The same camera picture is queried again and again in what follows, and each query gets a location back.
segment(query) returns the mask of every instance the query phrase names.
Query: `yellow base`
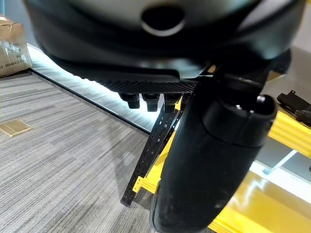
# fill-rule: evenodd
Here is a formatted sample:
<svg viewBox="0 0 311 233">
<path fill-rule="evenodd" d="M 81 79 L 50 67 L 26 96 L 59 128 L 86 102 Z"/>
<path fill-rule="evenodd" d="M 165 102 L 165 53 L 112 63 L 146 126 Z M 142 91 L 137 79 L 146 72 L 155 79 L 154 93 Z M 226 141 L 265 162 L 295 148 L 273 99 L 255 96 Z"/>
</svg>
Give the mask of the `yellow base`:
<svg viewBox="0 0 311 233">
<path fill-rule="evenodd" d="M 156 192 L 175 132 L 149 174 L 133 188 Z M 269 136 L 311 158 L 311 130 L 278 112 Z M 311 204 L 249 171 L 228 205 L 208 226 L 218 233 L 310 233 Z"/>
</svg>

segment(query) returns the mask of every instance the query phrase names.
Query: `yellow platform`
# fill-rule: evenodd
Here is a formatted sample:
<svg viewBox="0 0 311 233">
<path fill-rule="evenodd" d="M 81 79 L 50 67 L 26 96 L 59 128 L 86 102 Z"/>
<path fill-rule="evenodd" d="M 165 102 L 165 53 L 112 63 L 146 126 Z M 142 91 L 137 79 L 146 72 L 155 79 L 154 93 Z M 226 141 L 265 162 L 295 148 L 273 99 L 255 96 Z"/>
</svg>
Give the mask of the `yellow platform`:
<svg viewBox="0 0 311 233">
<path fill-rule="evenodd" d="M 156 186 L 175 132 L 146 177 L 133 188 L 151 193 Z M 311 130 L 278 112 L 269 136 L 311 158 Z M 311 195 L 311 186 L 306 192 Z M 218 233 L 311 233 L 311 204 L 249 171 L 228 205 L 208 226 Z"/>
</svg>

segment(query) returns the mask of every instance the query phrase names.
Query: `gray carpet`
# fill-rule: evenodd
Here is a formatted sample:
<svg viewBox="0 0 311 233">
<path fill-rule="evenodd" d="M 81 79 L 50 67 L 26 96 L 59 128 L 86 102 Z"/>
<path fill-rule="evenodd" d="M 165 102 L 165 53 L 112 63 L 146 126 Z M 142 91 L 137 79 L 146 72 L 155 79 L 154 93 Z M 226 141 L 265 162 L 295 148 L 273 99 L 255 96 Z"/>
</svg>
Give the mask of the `gray carpet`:
<svg viewBox="0 0 311 233">
<path fill-rule="evenodd" d="M 120 198 L 147 140 L 143 133 L 34 76 L 0 79 L 0 232 L 153 232 L 151 194 Z"/>
</svg>

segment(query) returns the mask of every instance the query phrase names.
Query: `cardboard box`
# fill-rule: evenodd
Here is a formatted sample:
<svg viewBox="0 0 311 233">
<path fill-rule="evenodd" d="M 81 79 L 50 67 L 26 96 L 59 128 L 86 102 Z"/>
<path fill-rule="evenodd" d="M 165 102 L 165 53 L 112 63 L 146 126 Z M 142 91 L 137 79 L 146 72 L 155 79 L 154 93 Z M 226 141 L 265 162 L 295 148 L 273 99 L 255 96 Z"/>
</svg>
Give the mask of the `cardboard box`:
<svg viewBox="0 0 311 233">
<path fill-rule="evenodd" d="M 0 77 L 31 66 L 23 25 L 0 15 Z"/>
</svg>

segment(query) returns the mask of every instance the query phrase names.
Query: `black mounting bracket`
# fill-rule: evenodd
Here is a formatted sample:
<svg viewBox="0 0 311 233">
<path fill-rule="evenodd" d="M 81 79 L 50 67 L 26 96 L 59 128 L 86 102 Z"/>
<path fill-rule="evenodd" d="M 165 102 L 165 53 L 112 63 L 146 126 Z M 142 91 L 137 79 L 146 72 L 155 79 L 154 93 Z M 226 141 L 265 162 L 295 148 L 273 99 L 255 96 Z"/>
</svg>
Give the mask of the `black mounting bracket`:
<svg viewBox="0 0 311 233">
<path fill-rule="evenodd" d="M 133 188 L 138 176 L 145 177 L 148 174 L 150 168 L 156 162 L 158 156 L 170 139 L 181 115 L 182 111 L 176 109 L 172 113 L 165 113 L 164 105 L 162 106 L 160 114 L 151 130 L 147 143 L 121 199 L 123 205 L 128 207 L 131 205 L 136 195 Z"/>
</svg>

